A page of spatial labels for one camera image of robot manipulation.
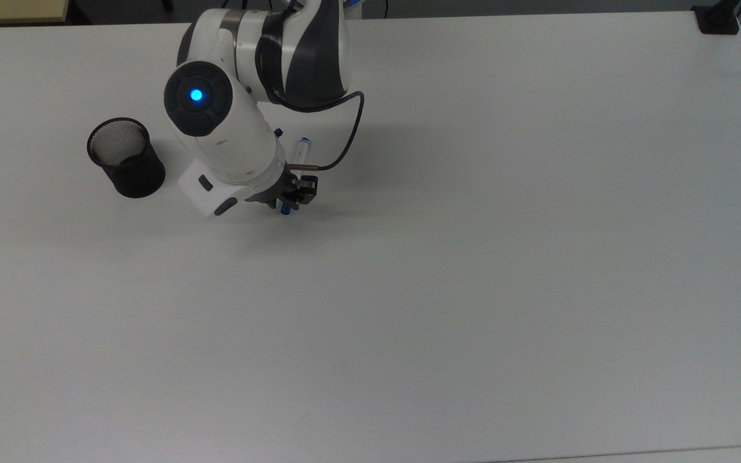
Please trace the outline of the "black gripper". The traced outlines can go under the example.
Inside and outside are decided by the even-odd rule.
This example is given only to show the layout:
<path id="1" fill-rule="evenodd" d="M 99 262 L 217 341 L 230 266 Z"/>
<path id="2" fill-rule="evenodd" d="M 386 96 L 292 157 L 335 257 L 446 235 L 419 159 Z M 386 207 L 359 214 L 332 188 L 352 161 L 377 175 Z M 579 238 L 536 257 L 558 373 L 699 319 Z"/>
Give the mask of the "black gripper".
<path id="1" fill-rule="evenodd" d="M 317 192 L 317 176 L 299 176 L 283 167 L 282 173 L 274 182 L 265 190 L 247 197 L 245 202 L 258 203 L 285 214 L 285 210 L 298 210 L 300 205 L 309 204 L 317 196 Z"/>

